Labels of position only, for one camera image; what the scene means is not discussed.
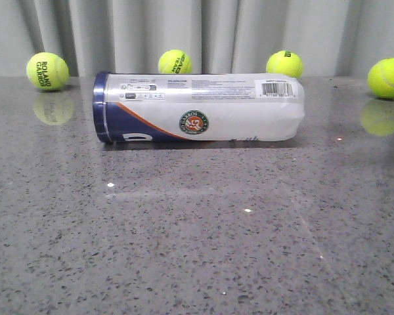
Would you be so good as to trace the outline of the white blue tennis ball can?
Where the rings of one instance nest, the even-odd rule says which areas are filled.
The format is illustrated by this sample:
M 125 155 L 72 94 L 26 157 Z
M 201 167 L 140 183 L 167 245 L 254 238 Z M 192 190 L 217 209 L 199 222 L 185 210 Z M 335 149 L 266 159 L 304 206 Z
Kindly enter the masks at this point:
M 280 74 L 100 72 L 93 119 L 105 143 L 276 142 L 296 135 L 304 100 L 301 83 Z

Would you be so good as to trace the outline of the Wilson tennis ball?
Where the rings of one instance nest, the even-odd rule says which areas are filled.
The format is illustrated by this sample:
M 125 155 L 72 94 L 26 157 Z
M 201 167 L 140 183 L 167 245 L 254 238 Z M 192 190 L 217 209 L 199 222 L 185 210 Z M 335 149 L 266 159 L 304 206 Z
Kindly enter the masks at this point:
M 303 73 L 303 62 L 292 51 L 278 51 L 269 57 L 266 64 L 266 72 L 300 78 Z

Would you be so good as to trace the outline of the Roland Garros tennis ball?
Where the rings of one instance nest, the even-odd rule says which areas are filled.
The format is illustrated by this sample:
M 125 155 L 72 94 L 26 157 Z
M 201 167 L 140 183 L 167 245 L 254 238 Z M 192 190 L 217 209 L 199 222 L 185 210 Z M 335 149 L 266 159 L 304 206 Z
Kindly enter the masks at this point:
M 63 88 L 70 77 L 65 60 L 51 52 L 33 55 L 26 64 L 26 75 L 35 87 L 44 91 Z

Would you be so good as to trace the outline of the plain yellow tennis ball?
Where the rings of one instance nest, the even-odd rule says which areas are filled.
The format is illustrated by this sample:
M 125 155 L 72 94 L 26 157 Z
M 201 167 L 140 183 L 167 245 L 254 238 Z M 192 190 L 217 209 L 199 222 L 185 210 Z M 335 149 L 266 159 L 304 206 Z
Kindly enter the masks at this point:
M 394 98 L 394 58 L 385 58 L 373 65 L 367 75 L 367 84 L 380 98 Z

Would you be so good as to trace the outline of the grey pleated curtain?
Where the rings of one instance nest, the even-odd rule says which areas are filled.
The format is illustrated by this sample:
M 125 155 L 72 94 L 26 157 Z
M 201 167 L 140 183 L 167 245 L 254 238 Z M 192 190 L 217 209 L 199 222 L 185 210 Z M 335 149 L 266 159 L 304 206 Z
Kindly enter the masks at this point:
M 394 1 L 0 1 L 0 76 L 38 52 L 73 76 L 154 73 L 181 49 L 196 73 L 257 73 L 280 50 L 305 76 L 364 77 L 394 57 Z

